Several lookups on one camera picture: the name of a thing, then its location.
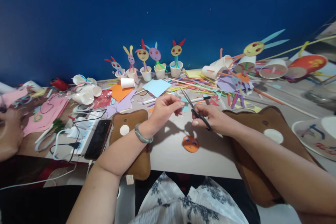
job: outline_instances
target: craft stick figure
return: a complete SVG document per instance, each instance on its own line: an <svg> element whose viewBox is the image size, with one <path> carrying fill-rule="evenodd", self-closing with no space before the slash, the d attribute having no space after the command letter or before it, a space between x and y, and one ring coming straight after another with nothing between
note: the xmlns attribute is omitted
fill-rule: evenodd
<svg viewBox="0 0 336 224"><path fill-rule="evenodd" d="M131 45L129 47L129 51L127 50L127 48L125 46L123 48L124 48L125 52L127 53L127 55L128 55L128 61L131 64L129 66L129 71L131 71L131 68L133 68L133 72L134 72L134 63L135 63L135 60L134 60L134 57L133 57L133 46Z"/></svg>
<svg viewBox="0 0 336 224"><path fill-rule="evenodd" d="M111 61L110 59L105 59L105 61L111 62L111 65L113 66L114 69L116 69L117 71L119 71L119 73L122 75L121 72L121 66L116 62L116 60L111 56L111 58L113 59L113 61Z"/></svg>
<svg viewBox="0 0 336 224"><path fill-rule="evenodd" d="M236 62L237 60L241 59L244 56L249 56L249 57L256 56L256 55L260 54L263 50L265 50L267 48L278 46L278 45L280 45L282 43L287 42L288 40L279 40L279 41L273 42L271 44L265 45L265 43L267 43L271 39L274 39L275 37L277 37L280 33L284 32L284 31L285 31L285 29L277 31L277 32L273 33L272 35L269 35L267 38L264 38L261 41L255 41L255 42L252 42L252 43L248 44L245 47L243 54L239 54L239 55L237 55L235 57L232 57L232 58L234 58L234 61L230 64L229 68L232 67L232 65L233 65L234 62Z"/></svg>
<svg viewBox="0 0 336 224"><path fill-rule="evenodd" d="M182 46L186 39L182 40L178 45L176 44L175 40L173 40L173 48L171 49L171 54L175 57L175 65L172 67L179 68L179 55L182 52Z"/></svg>
<svg viewBox="0 0 336 224"><path fill-rule="evenodd" d="M160 64L160 59L161 59L161 53L158 50L158 43L155 42L155 47L149 48L148 45L145 45L145 47L148 49L149 51L149 56L155 60L155 66L154 66L154 70L156 72L156 65L159 65L160 67L162 67L162 69L164 69L165 67L163 65Z"/></svg>
<svg viewBox="0 0 336 224"><path fill-rule="evenodd" d="M143 65L144 65L143 67L145 68L145 71L148 72L147 65L145 62L146 60L148 60L148 52L146 51L145 43L143 39L141 39L141 47L142 49L138 49L135 52L137 53L139 59L143 61Z"/></svg>

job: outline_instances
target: black phone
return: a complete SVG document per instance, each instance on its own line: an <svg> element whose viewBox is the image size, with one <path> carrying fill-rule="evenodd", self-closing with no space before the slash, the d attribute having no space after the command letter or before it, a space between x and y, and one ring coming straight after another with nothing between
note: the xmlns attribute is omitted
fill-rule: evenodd
<svg viewBox="0 0 336 224"><path fill-rule="evenodd" d="M93 133L92 139L85 152L84 158L88 160L97 160L103 153L108 135L112 126L111 120L100 120Z"/></svg>

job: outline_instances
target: blue wall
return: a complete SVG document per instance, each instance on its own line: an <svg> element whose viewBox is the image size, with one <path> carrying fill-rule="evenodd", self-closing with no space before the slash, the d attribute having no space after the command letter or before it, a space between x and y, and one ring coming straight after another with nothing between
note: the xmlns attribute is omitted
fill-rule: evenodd
<svg viewBox="0 0 336 224"><path fill-rule="evenodd" d="M172 39L186 38L179 59L187 69L200 68L216 60L221 47L235 56L286 28L272 42L290 41L261 59L313 39L335 10L336 0L0 0L0 81L48 85L79 73L112 78L104 59L112 55L129 67L123 46L135 51L142 38L149 46L157 41L167 63Z"/></svg>

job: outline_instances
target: orange paper circle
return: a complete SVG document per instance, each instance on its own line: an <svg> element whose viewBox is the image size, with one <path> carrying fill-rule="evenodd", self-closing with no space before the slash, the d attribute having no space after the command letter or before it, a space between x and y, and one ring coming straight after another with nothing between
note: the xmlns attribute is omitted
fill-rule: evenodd
<svg viewBox="0 0 336 224"><path fill-rule="evenodd" d="M183 138L182 145L191 153L198 151L198 148L200 147L198 141L193 136L185 136Z"/></svg>

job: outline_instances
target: brown pouch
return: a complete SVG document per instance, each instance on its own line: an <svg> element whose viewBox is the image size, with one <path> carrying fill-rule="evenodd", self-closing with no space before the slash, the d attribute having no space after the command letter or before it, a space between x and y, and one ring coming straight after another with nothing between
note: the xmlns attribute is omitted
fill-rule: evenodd
<svg viewBox="0 0 336 224"><path fill-rule="evenodd" d="M127 125L133 130L138 123L142 123L148 119L147 110L137 110L132 113L116 113L113 116L112 124L113 131L110 137L110 145L122 137L120 134L120 128L123 125ZM125 172L125 175L133 175L134 179L145 180L151 173L151 159L149 156L148 145L140 152L139 156L133 162L133 164Z"/></svg>
<svg viewBox="0 0 336 224"><path fill-rule="evenodd" d="M245 111L234 113L226 110L223 112L232 119L260 133L263 133L266 129L279 131L283 136L283 142L281 143L283 147L321 167L292 132L277 107L266 107L257 114ZM253 202L262 207L270 207L278 203L284 203L279 192L247 151L233 138L230 139L230 142L236 157L237 169Z"/></svg>

